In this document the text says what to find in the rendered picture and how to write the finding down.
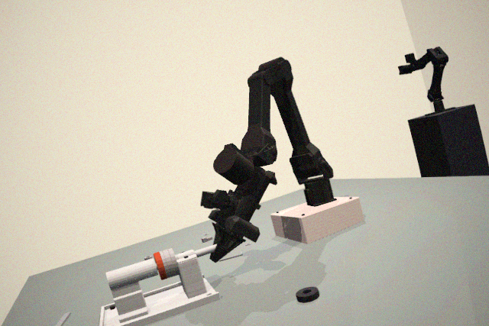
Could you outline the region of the red-brown ring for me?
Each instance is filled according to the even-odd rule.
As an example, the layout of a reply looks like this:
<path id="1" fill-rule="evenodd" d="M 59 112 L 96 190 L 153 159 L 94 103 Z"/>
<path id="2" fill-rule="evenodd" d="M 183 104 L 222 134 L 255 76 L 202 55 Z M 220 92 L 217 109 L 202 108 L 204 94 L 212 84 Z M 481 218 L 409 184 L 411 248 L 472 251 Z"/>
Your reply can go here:
<path id="1" fill-rule="evenodd" d="M 157 268 L 159 269 L 158 271 L 159 271 L 161 280 L 166 279 L 167 275 L 166 275 L 164 265 L 163 265 L 163 262 L 162 262 L 162 259 L 160 256 L 160 252 L 154 253 L 154 260 L 155 260 L 155 263 L 157 264 Z"/>

